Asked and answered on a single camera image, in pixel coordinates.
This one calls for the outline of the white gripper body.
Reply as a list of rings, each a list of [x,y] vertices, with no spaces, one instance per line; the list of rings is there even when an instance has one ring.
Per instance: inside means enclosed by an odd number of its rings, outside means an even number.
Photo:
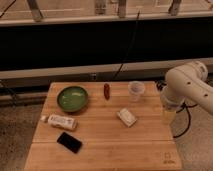
[[[179,96],[168,87],[164,87],[160,93],[163,107],[168,111],[174,111],[180,106]]]

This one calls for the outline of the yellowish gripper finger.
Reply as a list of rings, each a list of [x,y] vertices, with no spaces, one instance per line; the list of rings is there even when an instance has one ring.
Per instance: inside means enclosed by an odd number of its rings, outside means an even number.
[[[162,115],[163,123],[169,125],[174,120],[175,115],[176,115],[175,111],[164,110]]]

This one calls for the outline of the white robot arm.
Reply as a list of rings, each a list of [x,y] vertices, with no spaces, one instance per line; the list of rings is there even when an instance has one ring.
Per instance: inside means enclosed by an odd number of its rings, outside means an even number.
[[[160,92],[163,106],[162,122],[169,125],[185,99],[190,99],[213,115],[213,87],[206,83],[208,69],[200,61],[170,69],[165,74],[166,85]]]

